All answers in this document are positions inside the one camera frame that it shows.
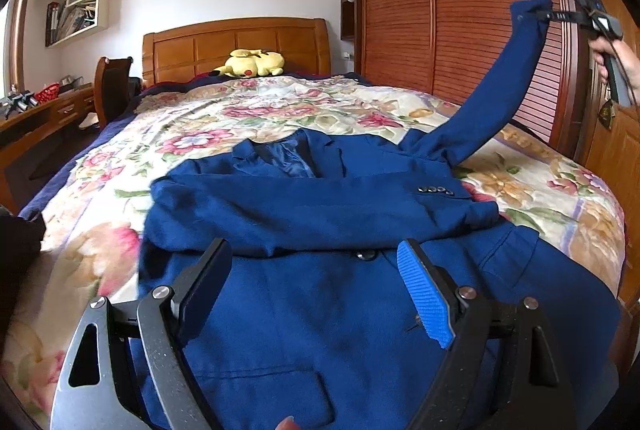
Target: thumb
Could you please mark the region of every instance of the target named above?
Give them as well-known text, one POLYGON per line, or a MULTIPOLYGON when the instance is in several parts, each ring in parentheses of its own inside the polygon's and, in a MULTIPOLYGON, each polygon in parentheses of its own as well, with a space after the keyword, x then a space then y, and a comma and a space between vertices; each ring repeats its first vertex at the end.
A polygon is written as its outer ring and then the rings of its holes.
POLYGON ((608 53, 610 55, 613 54, 613 47, 609 43, 609 41, 604 38, 604 36, 599 36, 595 40, 589 40, 589 46, 594 51, 598 51, 600 53, 608 53))
POLYGON ((302 430, 302 428, 293 422, 293 416, 290 415, 276 426, 276 430, 302 430))

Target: jacket button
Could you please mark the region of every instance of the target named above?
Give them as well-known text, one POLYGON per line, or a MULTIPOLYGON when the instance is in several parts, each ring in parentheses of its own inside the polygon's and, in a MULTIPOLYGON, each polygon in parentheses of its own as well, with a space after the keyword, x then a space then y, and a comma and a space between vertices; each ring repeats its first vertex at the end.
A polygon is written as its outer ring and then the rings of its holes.
POLYGON ((376 253, 377 253, 376 250, 361 250, 361 251, 356 251, 356 256, 360 260, 369 262, 370 260, 373 260, 376 257, 376 253))

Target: jacket pocket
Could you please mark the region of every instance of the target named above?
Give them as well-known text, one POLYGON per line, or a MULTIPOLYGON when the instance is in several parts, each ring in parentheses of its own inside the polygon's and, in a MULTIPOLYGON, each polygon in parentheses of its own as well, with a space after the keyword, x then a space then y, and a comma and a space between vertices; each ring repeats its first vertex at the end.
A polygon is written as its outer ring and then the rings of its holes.
POLYGON ((195 376, 224 428, 273 430, 289 415, 305 429, 334 421, 322 380, 311 369, 276 366, 195 376))
POLYGON ((504 241, 482 264, 484 272, 491 273, 508 287, 514 287, 527 268, 540 234, 527 226, 514 226, 504 241))

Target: blue gripper pad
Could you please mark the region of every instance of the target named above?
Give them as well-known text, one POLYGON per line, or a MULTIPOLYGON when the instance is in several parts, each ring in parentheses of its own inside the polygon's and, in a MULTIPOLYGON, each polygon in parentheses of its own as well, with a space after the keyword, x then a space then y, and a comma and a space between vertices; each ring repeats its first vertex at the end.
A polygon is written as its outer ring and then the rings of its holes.
POLYGON ((398 245, 398 271, 427 334, 446 349, 455 337, 451 306, 443 294, 447 286, 439 280, 438 271, 417 242, 404 240, 398 245))

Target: blue blazer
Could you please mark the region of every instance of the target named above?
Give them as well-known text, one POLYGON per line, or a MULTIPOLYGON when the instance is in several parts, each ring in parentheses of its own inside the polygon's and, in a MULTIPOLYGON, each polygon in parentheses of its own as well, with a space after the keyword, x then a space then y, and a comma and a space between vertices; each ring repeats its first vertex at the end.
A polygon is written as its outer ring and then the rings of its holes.
MULTIPOLYGON (((459 285, 516 303, 535 296, 559 340, 575 393, 607 357, 616 299, 538 232, 476 203, 451 169, 514 115, 542 51, 550 0, 515 2, 513 32, 465 104, 431 133, 327 136, 300 129, 272 143, 188 160, 153 182, 140 294, 170 284, 215 237, 231 273, 202 334, 184 349, 225 429, 403 429, 444 351, 415 327, 396 264, 414 238, 459 285), (442 191, 428 192, 429 187, 442 191), (369 251, 375 259, 356 254, 369 251)), ((497 348, 489 344, 469 423, 486 411, 497 348)), ((134 348, 152 419, 165 423, 134 348)))

